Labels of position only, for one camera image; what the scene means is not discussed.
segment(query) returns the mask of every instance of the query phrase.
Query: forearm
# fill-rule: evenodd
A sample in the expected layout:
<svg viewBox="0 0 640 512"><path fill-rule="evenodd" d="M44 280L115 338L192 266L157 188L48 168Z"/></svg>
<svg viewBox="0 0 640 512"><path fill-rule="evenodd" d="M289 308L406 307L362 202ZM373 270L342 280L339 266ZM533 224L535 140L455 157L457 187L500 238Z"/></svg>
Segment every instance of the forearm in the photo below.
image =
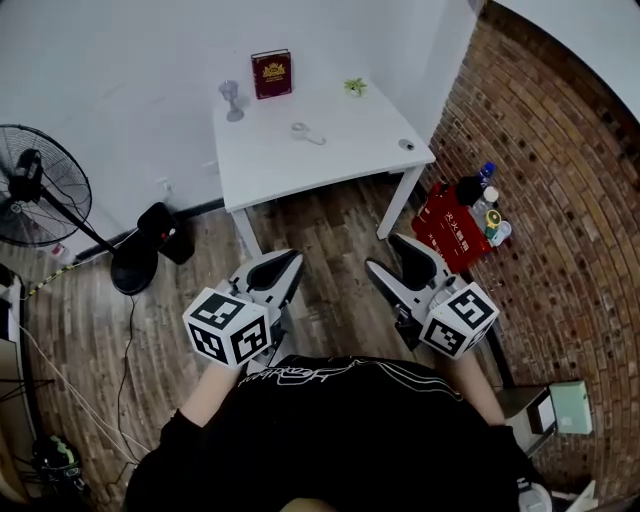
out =
<svg viewBox="0 0 640 512"><path fill-rule="evenodd" d="M455 361L438 354L436 369L462 393L489 425L504 425L502 408L473 351Z"/></svg>
<svg viewBox="0 0 640 512"><path fill-rule="evenodd" d="M200 377L196 389L180 407L180 412L189 421L204 427L236 385L240 370L211 363Z"/></svg>

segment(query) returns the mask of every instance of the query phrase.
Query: table leg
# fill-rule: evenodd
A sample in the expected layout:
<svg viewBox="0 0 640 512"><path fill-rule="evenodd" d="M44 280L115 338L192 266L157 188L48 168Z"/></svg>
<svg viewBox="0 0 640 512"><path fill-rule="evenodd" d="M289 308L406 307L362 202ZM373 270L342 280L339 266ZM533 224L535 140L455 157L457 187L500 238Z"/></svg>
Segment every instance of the table leg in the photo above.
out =
<svg viewBox="0 0 640 512"><path fill-rule="evenodd" d="M389 236L393 225L400 216L402 208L407 203L416 183L418 183L418 179L420 179L423 169L424 164L420 164L413 169L408 169L404 172L402 180L396 189L396 193L393 195L393 199L389 204L389 208L387 208L387 212L384 214L384 218L378 227L378 238L380 240Z"/></svg>
<svg viewBox="0 0 640 512"><path fill-rule="evenodd" d="M231 212L231 216L238 227L238 231L240 231L240 236L244 240L247 249L249 249L251 257L257 258L258 256L261 256L262 251L260 250L260 245L258 244L256 235L254 234L251 223L249 222L249 217L247 217L247 210L244 208L242 210L236 210Z"/></svg>

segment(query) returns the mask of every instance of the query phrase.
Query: brick wall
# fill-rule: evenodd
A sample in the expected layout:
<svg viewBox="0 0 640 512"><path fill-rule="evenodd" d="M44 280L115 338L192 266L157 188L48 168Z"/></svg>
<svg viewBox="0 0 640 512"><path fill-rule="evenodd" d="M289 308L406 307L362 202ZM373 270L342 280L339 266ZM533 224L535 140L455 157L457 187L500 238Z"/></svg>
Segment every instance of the brick wall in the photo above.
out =
<svg viewBox="0 0 640 512"><path fill-rule="evenodd" d="M498 165L514 237L472 273L501 305L516 384L587 382L594 433L556 436L537 467L558 488L596 478L605 502L638 491L638 123L560 43L489 4L431 146L427 186Z"/></svg>

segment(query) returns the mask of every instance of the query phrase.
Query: green box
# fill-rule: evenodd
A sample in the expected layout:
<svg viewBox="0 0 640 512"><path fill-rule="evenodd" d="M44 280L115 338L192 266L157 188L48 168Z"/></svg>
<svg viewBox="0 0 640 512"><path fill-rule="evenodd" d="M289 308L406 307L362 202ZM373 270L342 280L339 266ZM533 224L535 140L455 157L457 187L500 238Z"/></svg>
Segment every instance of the green box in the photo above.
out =
<svg viewBox="0 0 640 512"><path fill-rule="evenodd" d="M558 432L590 434L593 431L591 409L584 381L561 382L549 386Z"/></svg>

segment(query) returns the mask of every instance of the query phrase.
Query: electric fan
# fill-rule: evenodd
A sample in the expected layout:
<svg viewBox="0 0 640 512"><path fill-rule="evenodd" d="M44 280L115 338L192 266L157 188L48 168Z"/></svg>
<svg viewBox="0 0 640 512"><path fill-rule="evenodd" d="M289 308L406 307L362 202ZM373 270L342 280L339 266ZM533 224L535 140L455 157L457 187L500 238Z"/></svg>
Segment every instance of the electric fan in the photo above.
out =
<svg viewBox="0 0 640 512"><path fill-rule="evenodd" d="M117 249L87 221L91 188L76 160L34 128L0 125L0 240L23 247L56 244L78 229L113 254L111 279L126 295L155 275L158 254L136 234Z"/></svg>

